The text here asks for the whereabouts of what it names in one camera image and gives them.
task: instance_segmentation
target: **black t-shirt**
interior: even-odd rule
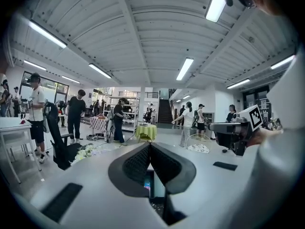
[[[86,103],[84,100],[78,100],[77,97],[72,97],[69,102],[68,117],[81,118],[81,113],[86,111]]]
[[[5,101],[3,103],[1,103],[1,105],[6,105],[6,100],[8,99],[9,95],[10,95],[9,91],[5,89],[2,94],[2,98],[5,97]]]
[[[116,113],[119,113],[119,114],[121,114],[121,115],[124,114],[124,113],[123,113],[122,105],[117,104],[117,105],[114,107],[113,114],[114,114],[114,118],[115,118],[115,119],[123,119],[123,118],[117,116]]]
[[[227,121],[228,122],[231,122],[231,120],[232,120],[232,118],[233,118],[233,115],[235,114],[236,112],[234,112],[234,113],[229,113],[228,114],[228,117],[227,117]]]

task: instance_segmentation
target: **black shorts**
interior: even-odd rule
[[[35,139],[36,143],[44,142],[43,136],[43,121],[29,121],[32,126],[30,128],[30,136],[32,140]]]
[[[204,129],[205,129],[204,123],[197,123],[197,130],[204,131]]]

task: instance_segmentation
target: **white ceiling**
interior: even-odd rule
[[[27,59],[86,87],[203,89],[213,82],[230,85],[249,77],[258,85],[277,78],[283,68],[270,72],[270,65],[295,50],[290,23],[236,0],[213,23],[204,18],[209,1],[27,0],[9,27],[11,54],[17,65]],[[32,30],[29,19],[68,46]],[[186,57],[194,62],[178,82]],[[89,68],[90,62],[113,78]]]

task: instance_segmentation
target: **white flowers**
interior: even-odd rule
[[[80,160],[87,158],[87,157],[91,157],[91,156],[96,156],[96,155],[101,155],[105,152],[109,152],[111,151],[111,149],[107,149],[107,148],[102,148],[100,146],[98,147],[94,147],[93,145],[87,145],[85,147],[85,149],[82,149],[80,151],[77,152],[77,155],[75,156],[75,160],[73,162],[70,162],[71,166],[76,164],[77,162],[79,162]]]

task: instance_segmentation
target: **yellow tablecloth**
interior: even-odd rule
[[[140,139],[141,135],[147,135],[151,140],[154,140],[157,136],[157,127],[155,125],[149,126],[137,126],[135,132],[136,138]]]

